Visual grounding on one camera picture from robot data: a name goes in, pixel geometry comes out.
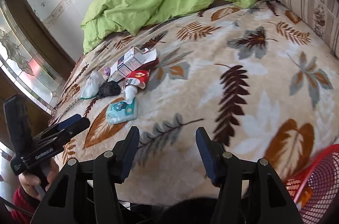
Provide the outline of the red sleeve forearm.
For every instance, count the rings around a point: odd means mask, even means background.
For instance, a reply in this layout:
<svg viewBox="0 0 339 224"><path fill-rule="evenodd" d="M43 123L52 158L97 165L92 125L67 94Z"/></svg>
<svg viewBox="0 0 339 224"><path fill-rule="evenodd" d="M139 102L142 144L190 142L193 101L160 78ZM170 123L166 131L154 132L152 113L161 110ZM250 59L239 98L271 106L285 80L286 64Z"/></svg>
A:
<svg viewBox="0 0 339 224"><path fill-rule="evenodd" d="M40 201L28 195L22 186L20 186L15 191L14 196L13 196L13 201L14 201L14 205L26 211L29 211L32 214L35 213L35 210L40 204ZM29 224L32 220L32 217L16 209L11 211L11 216L14 219L15 223Z"/></svg>

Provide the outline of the person's left hand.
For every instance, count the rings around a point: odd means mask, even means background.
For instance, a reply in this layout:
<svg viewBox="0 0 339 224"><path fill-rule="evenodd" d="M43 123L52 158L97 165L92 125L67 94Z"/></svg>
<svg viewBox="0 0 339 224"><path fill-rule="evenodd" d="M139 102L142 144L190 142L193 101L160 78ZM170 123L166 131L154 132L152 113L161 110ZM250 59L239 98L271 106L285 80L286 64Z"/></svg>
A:
<svg viewBox="0 0 339 224"><path fill-rule="evenodd" d="M50 160L50 167L49 167L49 173L47 175L47 186L45 187L45 190L47 191L51 184L54 182L55 178L57 177L59 173L59 166L55 162L54 159ZM43 199L43 196L37 191L37 188L41 184L40 178L38 178L36 175L33 175L29 172L24 172L18 176L19 182L21 186L23 187L23 190L31 197L38 199L41 201Z"/></svg>

